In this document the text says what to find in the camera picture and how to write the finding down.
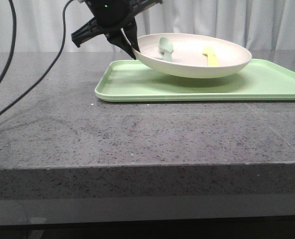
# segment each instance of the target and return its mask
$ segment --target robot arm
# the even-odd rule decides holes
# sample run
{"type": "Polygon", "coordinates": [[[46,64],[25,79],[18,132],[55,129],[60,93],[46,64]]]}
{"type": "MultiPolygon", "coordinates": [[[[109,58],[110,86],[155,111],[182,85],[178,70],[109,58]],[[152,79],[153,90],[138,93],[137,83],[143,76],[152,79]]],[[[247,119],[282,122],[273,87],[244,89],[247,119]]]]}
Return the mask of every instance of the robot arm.
{"type": "Polygon", "coordinates": [[[91,38],[104,34],[107,40],[132,58],[132,48],[140,51],[135,16],[162,0],[78,0],[85,2],[94,18],[72,34],[77,47],[91,38]]]}

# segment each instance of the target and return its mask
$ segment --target speckled stone surface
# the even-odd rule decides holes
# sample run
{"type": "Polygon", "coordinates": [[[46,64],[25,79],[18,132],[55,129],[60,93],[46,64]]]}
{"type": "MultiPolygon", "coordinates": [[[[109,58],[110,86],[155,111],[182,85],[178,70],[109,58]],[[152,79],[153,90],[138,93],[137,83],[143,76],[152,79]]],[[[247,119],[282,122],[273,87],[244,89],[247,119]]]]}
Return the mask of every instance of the speckled stone surface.
{"type": "MultiPolygon", "coordinates": [[[[0,109],[55,54],[17,53],[0,109]]],[[[295,51],[258,51],[295,71],[295,51]]],[[[0,71],[6,60],[0,54],[0,71]]],[[[94,88],[123,53],[64,53],[0,117],[0,199],[295,191],[295,102],[112,104],[94,88]]]]}

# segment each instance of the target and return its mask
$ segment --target tray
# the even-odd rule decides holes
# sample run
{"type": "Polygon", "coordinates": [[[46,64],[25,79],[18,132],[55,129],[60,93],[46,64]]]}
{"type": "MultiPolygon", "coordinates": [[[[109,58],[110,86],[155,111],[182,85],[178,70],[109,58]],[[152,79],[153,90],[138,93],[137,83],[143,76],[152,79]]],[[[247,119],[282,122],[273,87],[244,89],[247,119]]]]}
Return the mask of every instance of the tray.
{"type": "Polygon", "coordinates": [[[295,100],[295,72],[252,59],[234,75],[194,79],[158,72],[138,60],[120,60],[110,64],[95,94],[107,102],[290,101],[295,100]]]}

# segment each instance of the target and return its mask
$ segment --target white curtain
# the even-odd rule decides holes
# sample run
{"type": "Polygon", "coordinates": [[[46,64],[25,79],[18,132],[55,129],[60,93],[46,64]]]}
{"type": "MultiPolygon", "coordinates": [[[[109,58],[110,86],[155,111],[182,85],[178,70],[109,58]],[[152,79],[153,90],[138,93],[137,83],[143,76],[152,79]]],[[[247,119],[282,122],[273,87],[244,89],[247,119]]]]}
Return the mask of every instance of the white curtain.
{"type": "MultiPolygon", "coordinates": [[[[17,13],[16,52],[56,52],[61,13],[67,0],[13,0],[17,13]]],[[[67,9],[65,51],[114,51],[104,36],[77,48],[70,34],[93,16],[84,3],[67,9]]],[[[295,0],[163,0],[137,17],[138,35],[182,32],[229,40],[251,50],[295,49],[295,0]]],[[[0,0],[0,52],[8,52],[11,12],[0,0]]]]}

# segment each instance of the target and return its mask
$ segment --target white plate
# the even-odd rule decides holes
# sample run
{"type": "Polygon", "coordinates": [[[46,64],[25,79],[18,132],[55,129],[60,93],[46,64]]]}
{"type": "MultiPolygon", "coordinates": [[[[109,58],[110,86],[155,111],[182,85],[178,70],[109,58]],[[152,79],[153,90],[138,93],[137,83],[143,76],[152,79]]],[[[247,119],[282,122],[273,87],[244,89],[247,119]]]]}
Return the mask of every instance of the white plate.
{"type": "Polygon", "coordinates": [[[160,33],[138,38],[140,51],[133,52],[143,64],[169,75],[189,78],[217,78],[232,75],[243,69],[252,59],[244,47],[222,39],[184,34],[160,33]],[[167,37],[173,43],[172,62],[163,61],[158,42],[167,37]],[[211,45],[219,66],[207,66],[203,48],[211,45]]]}

